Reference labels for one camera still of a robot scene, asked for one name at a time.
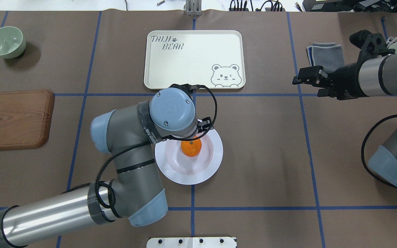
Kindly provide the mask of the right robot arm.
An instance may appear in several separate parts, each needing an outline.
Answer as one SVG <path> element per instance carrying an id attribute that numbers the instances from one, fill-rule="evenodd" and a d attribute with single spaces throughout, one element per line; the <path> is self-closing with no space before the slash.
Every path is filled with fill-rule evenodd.
<path id="1" fill-rule="evenodd" d="M 328 97 L 277 97 L 270 135 L 277 144 L 263 172 L 241 169 L 242 183 L 263 185 L 287 204 L 397 205 L 397 189 L 378 182 L 360 159 L 362 140 L 383 117 L 397 114 L 397 97 L 338 101 Z"/>

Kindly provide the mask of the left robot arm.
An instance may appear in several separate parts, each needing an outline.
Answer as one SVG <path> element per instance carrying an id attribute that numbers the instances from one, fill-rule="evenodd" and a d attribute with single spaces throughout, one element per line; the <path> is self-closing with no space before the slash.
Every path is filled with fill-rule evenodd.
<path id="1" fill-rule="evenodd" d="M 213 128 L 217 114 L 197 119 L 192 100 L 197 89 L 207 87 L 173 84 L 151 100 L 94 118 L 92 141 L 99 151 L 110 154 L 94 182 L 1 210 L 0 248 L 25 248 L 119 218 L 128 218 L 134 227 L 163 218 L 167 199 L 152 146 L 169 139 L 194 141 Z"/>

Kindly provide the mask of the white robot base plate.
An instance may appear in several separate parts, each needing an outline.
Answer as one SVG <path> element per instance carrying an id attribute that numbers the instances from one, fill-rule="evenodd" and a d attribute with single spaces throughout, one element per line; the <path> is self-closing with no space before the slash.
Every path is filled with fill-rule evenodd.
<path id="1" fill-rule="evenodd" d="M 156 237 L 147 248 L 237 248 L 235 237 Z"/>

